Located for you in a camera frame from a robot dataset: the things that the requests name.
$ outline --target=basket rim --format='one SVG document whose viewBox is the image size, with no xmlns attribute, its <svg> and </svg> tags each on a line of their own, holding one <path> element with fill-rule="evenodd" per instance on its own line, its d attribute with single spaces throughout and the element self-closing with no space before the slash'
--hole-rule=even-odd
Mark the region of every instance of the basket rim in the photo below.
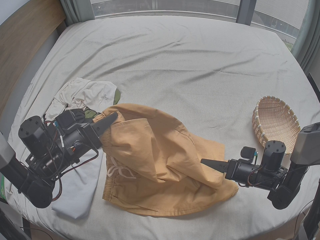
<svg viewBox="0 0 320 240">
<path fill-rule="evenodd" d="M 260 122 L 260 118 L 259 118 L 259 104 L 260 102 L 263 100 L 263 99 L 266 99 L 266 98 L 274 98 L 274 100 L 279 100 L 279 103 L 281 103 L 284 107 L 287 107 L 288 109 L 288 112 L 290 113 L 290 115 L 293 117 L 293 119 L 295 120 L 295 124 L 298 128 L 299 131 L 301 131 L 301 126 L 300 126 L 300 123 L 299 123 L 299 120 L 297 118 L 297 115 L 293 112 L 293 110 L 291 109 L 291 107 L 286 103 L 284 102 L 282 99 L 276 97 L 276 96 L 271 96 L 271 95 L 266 95 L 266 96 L 263 96 L 262 98 L 259 99 L 259 101 L 257 102 L 257 105 L 255 106 L 255 109 L 254 109 L 254 122 L 255 124 L 257 125 L 257 128 L 258 128 L 258 131 L 261 135 L 261 138 L 263 138 L 263 140 L 265 142 L 268 142 L 269 139 L 267 139 L 267 137 L 265 136 L 265 131 L 263 130 L 263 126 L 261 125 L 261 122 Z"/>
</svg>

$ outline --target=pocket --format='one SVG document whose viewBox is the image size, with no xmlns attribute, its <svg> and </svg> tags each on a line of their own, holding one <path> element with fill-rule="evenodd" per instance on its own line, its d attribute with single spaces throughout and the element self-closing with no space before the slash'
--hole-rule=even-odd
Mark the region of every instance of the pocket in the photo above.
<svg viewBox="0 0 320 240">
<path fill-rule="evenodd" d="M 132 119 L 111 125 L 111 155 L 141 176 L 154 182 L 157 178 L 154 155 L 159 147 L 146 118 Z"/>
</svg>

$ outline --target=bed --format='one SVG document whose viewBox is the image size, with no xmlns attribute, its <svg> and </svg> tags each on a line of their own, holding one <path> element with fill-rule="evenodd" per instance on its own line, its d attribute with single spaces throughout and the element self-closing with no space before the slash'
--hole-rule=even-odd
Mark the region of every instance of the bed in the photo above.
<svg viewBox="0 0 320 240">
<path fill-rule="evenodd" d="M 238 159 L 243 146 L 263 153 L 251 123 L 262 96 L 287 102 L 301 126 L 320 121 L 312 87 L 273 32 L 182 16 L 91 20 L 63 31 L 26 91 L 9 136 L 20 161 L 28 156 L 18 138 L 20 124 L 46 112 L 58 90 L 76 77 L 111 81 L 121 91 L 120 103 L 147 105 L 175 116 L 193 134 L 225 144 L 225 159 Z M 289 163 L 285 157 L 282 164 Z M 267 191 L 240 188 L 234 197 L 205 211 L 167 218 L 131 214 L 103 200 L 105 157 L 85 219 L 64 217 L 50 206 L 37 209 L 8 181 L 5 190 L 10 206 L 26 219 L 69 239 L 240 240 L 297 216 L 313 199 L 319 177 L 319 166 L 312 166 L 284 210 L 272 206 Z"/>
</svg>

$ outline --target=floor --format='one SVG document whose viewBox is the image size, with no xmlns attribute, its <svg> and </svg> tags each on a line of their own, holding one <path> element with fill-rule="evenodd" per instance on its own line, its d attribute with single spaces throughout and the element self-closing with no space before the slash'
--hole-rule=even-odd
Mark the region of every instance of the floor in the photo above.
<svg viewBox="0 0 320 240">
<path fill-rule="evenodd" d="M 304 218 L 304 216 L 305 215 L 303 213 L 300 214 L 300 216 L 298 218 L 298 222 L 297 222 L 297 227 L 300 224 L 300 222 L 302 221 L 302 219 Z M 277 238 L 282 238 L 285 240 L 291 239 L 294 236 L 294 226 L 296 223 L 296 219 L 297 219 L 297 217 L 292 219 L 291 221 L 287 222 L 283 226 L 279 227 L 278 229 L 275 229 L 275 230 L 268 232 L 266 234 L 263 234 L 261 236 L 250 238 L 248 240 L 276 240 Z M 53 240 L 64 240 L 65 239 L 65 238 L 58 236 L 55 233 L 52 233 L 51 231 L 49 231 L 47 229 L 40 228 L 40 227 L 32 225 L 32 224 L 30 227 L 33 228 L 33 230 L 31 229 L 32 240 L 51 240 L 48 235 L 46 235 L 44 232 L 41 232 L 39 230 L 44 230 L 46 233 L 48 233 L 52 237 Z M 320 240 L 320 234 L 317 235 L 316 240 Z"/>
</svg>

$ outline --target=white cable label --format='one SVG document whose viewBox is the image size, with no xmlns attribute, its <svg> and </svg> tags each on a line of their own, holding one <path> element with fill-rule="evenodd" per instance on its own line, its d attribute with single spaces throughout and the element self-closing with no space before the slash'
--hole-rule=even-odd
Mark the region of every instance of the white cable label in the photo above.
<svg viewBox="0 0 320 240">
<path fill-rule="evenodd" d="M 61 146 L 64 148 L 63 138 L 61 135 L 60 135 L 60 139 L 61 139 Z"/>
</svg>

